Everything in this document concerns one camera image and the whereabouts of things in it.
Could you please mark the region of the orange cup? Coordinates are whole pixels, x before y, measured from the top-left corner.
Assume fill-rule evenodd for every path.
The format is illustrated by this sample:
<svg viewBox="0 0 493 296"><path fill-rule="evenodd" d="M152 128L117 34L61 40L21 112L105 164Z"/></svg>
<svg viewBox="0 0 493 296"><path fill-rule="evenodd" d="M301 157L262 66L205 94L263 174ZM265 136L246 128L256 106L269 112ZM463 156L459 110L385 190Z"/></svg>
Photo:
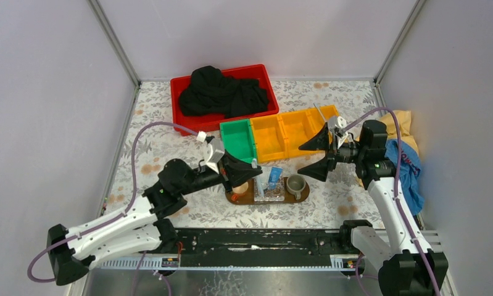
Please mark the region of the orange cup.
<svg viewBox="0 0 493 296"><path fill-rule="evenodd" d="M233 187L232 188L231 200L233 202L236 202L239 199L243 198L247 194L248 188L249 188L249 183L248 182L245 182L245 183L243 183L240 186Z"/></svg>

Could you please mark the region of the white toothpaste tube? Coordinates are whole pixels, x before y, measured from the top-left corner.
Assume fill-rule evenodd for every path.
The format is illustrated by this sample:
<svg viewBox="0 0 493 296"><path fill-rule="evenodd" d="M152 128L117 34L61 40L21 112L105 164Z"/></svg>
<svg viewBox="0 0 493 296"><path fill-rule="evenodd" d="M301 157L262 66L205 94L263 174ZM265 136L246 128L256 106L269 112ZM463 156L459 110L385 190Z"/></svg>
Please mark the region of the white toothpaste tube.
<svg viewBox="0 0 493 296"><path fill-rule="evenodd" d="M270 173L271 173L271 166L261 166L262 169L262 174L259 176L260 184L262 186L263 190L268 189L269 185L269 179L270 179Z"/></svg>

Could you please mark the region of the clear textured glass holder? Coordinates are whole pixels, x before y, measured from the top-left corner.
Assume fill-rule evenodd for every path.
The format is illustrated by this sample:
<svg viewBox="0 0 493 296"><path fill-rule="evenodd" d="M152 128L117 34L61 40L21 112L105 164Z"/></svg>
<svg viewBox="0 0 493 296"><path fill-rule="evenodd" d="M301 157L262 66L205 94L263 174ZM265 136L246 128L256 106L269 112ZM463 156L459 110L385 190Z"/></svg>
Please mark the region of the clear textured glass holder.
<svg viewBox="0 0 493 296"><path fill-rule="evenodd" d="M273 204L285 200L285 185L283 180L275 183L257 182L254 180L254 203Z"/></svg>

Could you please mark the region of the blue toothpaste tube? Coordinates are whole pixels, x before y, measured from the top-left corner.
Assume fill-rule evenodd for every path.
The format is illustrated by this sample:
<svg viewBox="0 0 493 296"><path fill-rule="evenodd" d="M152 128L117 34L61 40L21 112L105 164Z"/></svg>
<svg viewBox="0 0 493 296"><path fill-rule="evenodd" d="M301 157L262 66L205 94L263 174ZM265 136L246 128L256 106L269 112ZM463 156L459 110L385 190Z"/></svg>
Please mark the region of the blue toothpaste tube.
<svg viewBox="0 0 493 296"><path fill-rule="evenodd" d="M276 166L271 167L269 178L268 178L268 186L267 186L268 190L276 189L282 172L283 169L280 167L276 167Z"/></svg>

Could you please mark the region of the grey cup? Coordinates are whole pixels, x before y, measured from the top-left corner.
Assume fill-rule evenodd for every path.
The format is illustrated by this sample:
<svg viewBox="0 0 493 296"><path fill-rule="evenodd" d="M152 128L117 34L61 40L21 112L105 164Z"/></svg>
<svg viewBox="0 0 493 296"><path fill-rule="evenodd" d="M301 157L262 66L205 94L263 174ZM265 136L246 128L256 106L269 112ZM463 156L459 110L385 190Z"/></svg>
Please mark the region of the grey cup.
<svg viewBox="0 0 493 296"><path fill-rule="evenodd" d="M301 199L302 191L306 187L306 181L301 175L291 175L286 179L286 190L294 196L296 200Z"/></svg>

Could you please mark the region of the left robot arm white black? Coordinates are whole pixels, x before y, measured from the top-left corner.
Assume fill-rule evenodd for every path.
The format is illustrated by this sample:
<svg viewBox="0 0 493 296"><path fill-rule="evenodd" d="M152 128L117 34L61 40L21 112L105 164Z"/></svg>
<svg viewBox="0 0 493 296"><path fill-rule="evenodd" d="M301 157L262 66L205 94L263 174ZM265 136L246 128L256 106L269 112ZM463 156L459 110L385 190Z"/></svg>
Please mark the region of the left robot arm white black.
<svg viewBox="0 0 493 296"><path fill-rule="evenodd" d="M186 206L186 195L221 184L232 190L261 174L261 167L228 152L216 170L207 165L191 168L178 158L169 160L157 182L126 207L78 226L57 224L49 229L47 245L55 246L48 251L53 281L58 286L70 284L119 255L171 252L176 233L168 217Z"/></svg>

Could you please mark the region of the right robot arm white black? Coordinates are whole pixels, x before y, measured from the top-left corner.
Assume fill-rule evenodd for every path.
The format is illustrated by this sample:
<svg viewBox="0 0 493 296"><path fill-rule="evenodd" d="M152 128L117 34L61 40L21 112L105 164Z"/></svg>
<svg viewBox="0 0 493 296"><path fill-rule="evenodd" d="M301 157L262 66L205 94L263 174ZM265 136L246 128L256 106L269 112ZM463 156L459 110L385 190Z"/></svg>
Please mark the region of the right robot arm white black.
<svg viewBox="0 0 493 296"><path fill-rule="evenodd" d="M298 173L326 181L338 163L353 163L381 215L387 240L366 220L346 220L340 228L339 248L348 254L359 251L371 263L383 295L439 295L449 264L443 252L434 251L408 210L397 167L385 156L386 125L367 120L359 139L352 142L346 140L345 126L343 118L332 117L300 145L299 150L322 150L325 156Z"/></svg>

